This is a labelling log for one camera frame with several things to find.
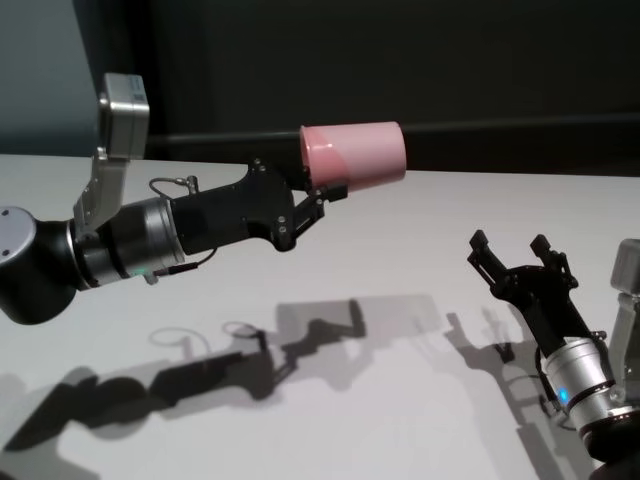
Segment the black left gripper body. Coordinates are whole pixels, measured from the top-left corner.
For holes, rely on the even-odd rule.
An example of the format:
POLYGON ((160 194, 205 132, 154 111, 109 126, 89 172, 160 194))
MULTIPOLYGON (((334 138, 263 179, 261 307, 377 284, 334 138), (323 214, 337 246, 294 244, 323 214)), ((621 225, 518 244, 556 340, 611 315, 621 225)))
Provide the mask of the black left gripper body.
POLYGON ((239 181, 170 202, 178 241, 187 255, 251 238, 279 252, 296 246, 291 187, 274 167, 251 165, 239 181))

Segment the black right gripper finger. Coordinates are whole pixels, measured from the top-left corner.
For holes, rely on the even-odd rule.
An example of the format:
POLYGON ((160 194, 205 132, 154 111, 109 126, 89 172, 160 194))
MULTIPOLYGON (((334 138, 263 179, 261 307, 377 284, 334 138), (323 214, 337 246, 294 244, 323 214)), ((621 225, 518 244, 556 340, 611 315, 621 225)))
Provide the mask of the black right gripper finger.
POLYGON ((502 295, 508 279, 508 269, 489 248, 484 231, 477 230, 469 244, 471 253, 467 261, 489 285, 493 295, 502 295))
POLYGON ((534 255, 542 261, 544 268, 556 275, 569 290, 579 286, 571 272, 566 254, 553 250, 545 235, 538 234, 530 247, 534 255))

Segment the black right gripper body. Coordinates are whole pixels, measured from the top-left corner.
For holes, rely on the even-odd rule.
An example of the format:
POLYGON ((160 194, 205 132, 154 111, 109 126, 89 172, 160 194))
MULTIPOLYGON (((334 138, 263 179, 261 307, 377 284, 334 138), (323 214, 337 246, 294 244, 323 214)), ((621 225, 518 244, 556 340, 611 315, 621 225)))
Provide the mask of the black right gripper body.
POLYGON ((577 279, 564 270, 521 266, 505 270, 492 285, 492 295, 522 315, 543 356, 550 356, 568 339, 596 339, 570 298, 577 279))

